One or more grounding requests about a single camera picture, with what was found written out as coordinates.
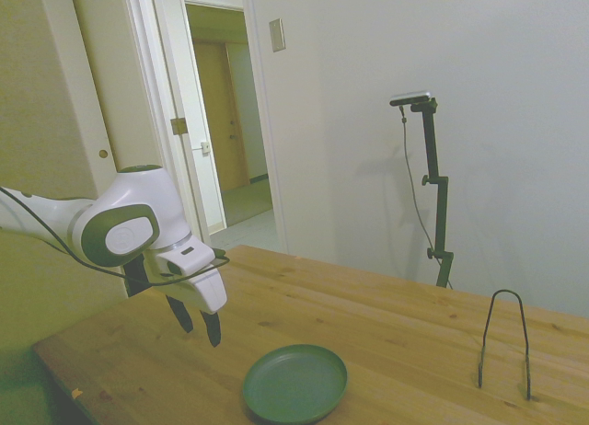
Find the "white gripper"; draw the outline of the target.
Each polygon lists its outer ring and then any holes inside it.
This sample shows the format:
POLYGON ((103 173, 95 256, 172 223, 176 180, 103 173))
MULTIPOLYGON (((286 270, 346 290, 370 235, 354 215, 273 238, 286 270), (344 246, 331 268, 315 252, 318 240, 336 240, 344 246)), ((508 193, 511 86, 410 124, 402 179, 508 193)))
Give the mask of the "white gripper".
POLYGON ((186 333, 193 331, 193 323, 185 304, 201 310, 211 345, 215 348, 221 343, 220 317, 216 312, 226 304, 227 295, 218 270, 207 271, 171 285, 159 286, 158 290, 166 295, 173 315, 186 333))

